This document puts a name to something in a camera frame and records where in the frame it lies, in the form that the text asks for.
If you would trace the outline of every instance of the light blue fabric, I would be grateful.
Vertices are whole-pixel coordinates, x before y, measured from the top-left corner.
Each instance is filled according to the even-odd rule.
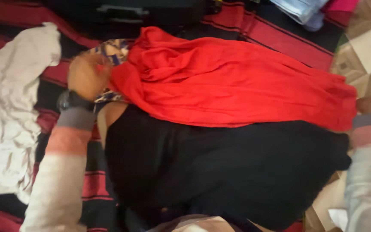
[[[328,0],[271,0],[299,24],[306,24]]]

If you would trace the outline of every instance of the black watch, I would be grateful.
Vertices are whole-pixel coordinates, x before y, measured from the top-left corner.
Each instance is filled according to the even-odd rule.
[[[66,90],[61,93],[57,101],[57,108],[61,112],[74,107],[80,107],[88,111],[94,111],[94,105],[95,104],[93,102],[85,100],[72,90]]]

